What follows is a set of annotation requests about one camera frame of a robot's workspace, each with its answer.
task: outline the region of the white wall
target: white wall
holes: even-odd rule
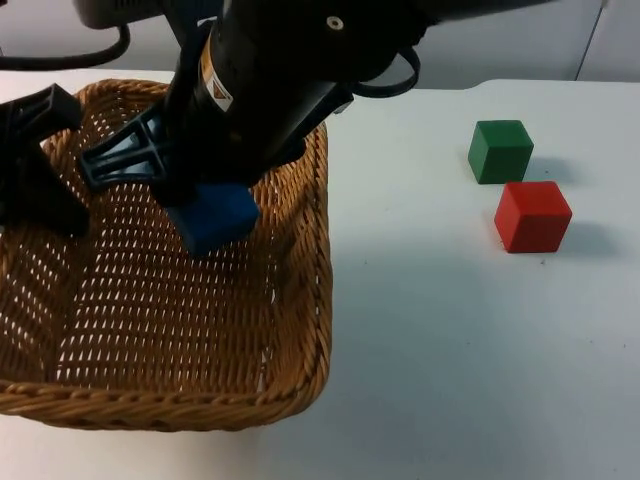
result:
[[[599,6],[600,0],[561,0],[435,27],[419,46],[424,63],[420,86],[464,88],[490,78],[572,79]],[[113,67],[173,68],[178,46],[164,19],[135,24],[132,35],[130,52]],[[0,9],[5,55],[86,52],[114,40],[112,31],[85,29],[71,0],[9,0]],[[399,79],[405,68],[394,66],[385,80]]]
[[[640,82],[640,0],[609,0],[580,80]]]

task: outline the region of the white table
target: white table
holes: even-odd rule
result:
[[[0,101],[106,77],[0,75]],[[334,354],[307,413],[240,434],[84,433],[0,418],[4,479],[637,479],[640,85],[495,81],[359,100],[329,120]],[[508,255],[477,120],[522,119],[529,180],[574,221]]]

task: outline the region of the black clamp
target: black clamp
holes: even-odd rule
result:
[[[80,102],[58,85],[0,105],[0,224],[36,222],[84,235],[89,212],[49,163],[40,143],[82,123]]]

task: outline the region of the warning label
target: warning label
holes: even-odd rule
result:
[[[204,83],[209,91],[209,95],[211,95],[211,98],[216,105],[218,105],[223,112],[226,112],[233,103],[233,97],[224,87],[214,69],[213,61],[211,60],[211,49],[209,47],[210,42],[211,37],[209,37],[207,46],[202,51],[202,56],[200,57],[200,70],[202,72]]]

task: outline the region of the screw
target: screw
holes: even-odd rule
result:
[[[327,25],[331,30],[335,30],[336,32],[339,32],[344,28],[344,22],[342,21],[342,19],[333,15],[327,17]]]

